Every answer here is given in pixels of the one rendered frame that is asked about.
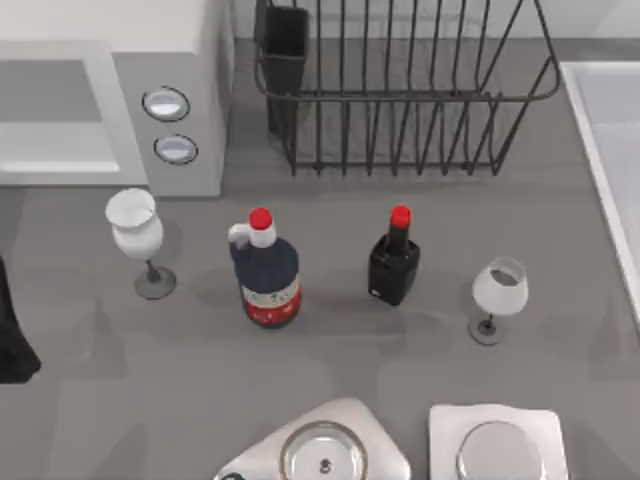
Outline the round microwave knob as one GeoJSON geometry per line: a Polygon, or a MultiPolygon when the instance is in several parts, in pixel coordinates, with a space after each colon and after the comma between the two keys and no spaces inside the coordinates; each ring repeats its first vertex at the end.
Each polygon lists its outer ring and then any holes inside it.
{"type": "Polygon", "coordinates": [[[160,122],[178,122],[190,111],[187,96],[169,86],[146,92],[142,96],[141,104],[150,117],[160,122]]]}
{"type": "Polygon", "coordinates": [[[171,135],[156,139],[154,153],[163,162],[171,165],[187,165],[199,154],[197,144],[187,136],[171,135]]]}

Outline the black cutlery holder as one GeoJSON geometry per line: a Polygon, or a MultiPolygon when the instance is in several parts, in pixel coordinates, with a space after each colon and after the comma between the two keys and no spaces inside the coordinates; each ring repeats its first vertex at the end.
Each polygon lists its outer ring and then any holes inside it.
{"type": "Polygon", "coordinates": [[[296,97],[302,88],[308,55],[308,10],[256,0],[254,41],[265,85],[269,132],[284,139],[296,122],[297,101],[284,97],[296,97]]]}

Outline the short white wine glass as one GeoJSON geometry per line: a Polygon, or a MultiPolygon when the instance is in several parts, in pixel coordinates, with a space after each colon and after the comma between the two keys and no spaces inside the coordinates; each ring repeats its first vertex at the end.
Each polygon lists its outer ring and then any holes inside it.
{"type": "Polygon", "coordinates": [[[496,345],[504,334],[496,319],[517,315],[528,303],[526,268],[512,257],[498,257],[476,275],[471,293],[484,316],[469,321],[469,334],[480,345],[496,345]]]}

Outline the pale microwave oven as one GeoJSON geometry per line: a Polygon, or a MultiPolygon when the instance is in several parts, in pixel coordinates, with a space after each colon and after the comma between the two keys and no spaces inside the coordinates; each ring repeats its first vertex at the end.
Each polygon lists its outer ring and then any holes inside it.
{"type": "Polygon", "coordinates": [[[0,186],[218,196],[234,62],[230,0],[0,0],[0,186]],[[187,96],[182,120],[142,108],[162,86],[187,96]],[[160,160],[171,135],[198,157],[160,160]]]}

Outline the tall white wine glass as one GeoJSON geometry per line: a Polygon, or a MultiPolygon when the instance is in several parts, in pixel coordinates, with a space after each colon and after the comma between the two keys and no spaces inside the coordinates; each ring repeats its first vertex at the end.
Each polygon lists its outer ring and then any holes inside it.
{"type": "Polygon", "coordinates": [[[153,263],[164,240],[164,225],[153,195],[141,188],[123,189],[107,201],[105,217],[119,250],[145,264],[145,271],[134,281],[136,294],[146,300],[171,294],[177,285],[175,273],[153,263]]]}

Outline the dark blue jug bottle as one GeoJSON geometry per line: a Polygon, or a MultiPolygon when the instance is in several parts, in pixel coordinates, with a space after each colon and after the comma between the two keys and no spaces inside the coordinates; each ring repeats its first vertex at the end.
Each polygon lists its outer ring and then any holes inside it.
{"type": "Polygon", "coordinates": [[[291,323],[302,302],[299,255],[277,233],[271,211],[253,208],[247,222],[228,229],[227,241],[247,317],[264,329],[291,323]]]}

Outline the black square bottle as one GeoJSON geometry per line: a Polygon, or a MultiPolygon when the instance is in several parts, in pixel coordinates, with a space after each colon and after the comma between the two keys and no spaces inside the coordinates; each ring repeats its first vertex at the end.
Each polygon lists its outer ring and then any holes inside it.
{"type": "Polygon", "coordinates": [[[387,231],[377,240],[368,259],[368,293],[398,306],[416,278],[421,249],[409,238],[412,212],[406,205],[392,208],[387,231]]]}

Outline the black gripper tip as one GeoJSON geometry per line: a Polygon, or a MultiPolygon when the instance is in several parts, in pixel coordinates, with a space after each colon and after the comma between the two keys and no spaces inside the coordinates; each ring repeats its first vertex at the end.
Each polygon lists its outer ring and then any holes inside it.
{"type": "Polygon", "coordinates": [[[40,358],[19,325],[0,255],[0,384],[26,384],[41,367],[40,358]]]}

